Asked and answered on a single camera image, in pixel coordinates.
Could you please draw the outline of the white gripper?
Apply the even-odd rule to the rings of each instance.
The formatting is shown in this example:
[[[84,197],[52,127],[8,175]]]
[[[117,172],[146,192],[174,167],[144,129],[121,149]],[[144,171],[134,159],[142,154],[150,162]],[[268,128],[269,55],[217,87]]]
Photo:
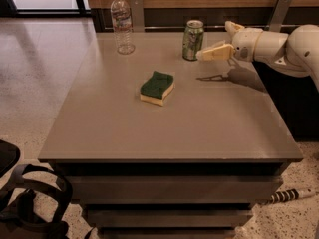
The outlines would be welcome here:
[[[252,62],[254,51],[263,30],[245,28],[232,21],[225,22],[225,30],[231,37],[231,44],[219,41],[196,53],[199,61],[226,61],[233,55],[237,60]]]

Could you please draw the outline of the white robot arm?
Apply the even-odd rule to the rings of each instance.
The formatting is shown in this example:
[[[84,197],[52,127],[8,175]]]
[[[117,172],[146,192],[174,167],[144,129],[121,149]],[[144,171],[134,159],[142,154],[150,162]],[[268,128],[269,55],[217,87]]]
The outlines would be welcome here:
[[[225,22],[231,42],[220,41],[196,53],[200,61],[261,62],[296,78],[310,77],[319,91],[319,27],[303,25],[291,34]]]

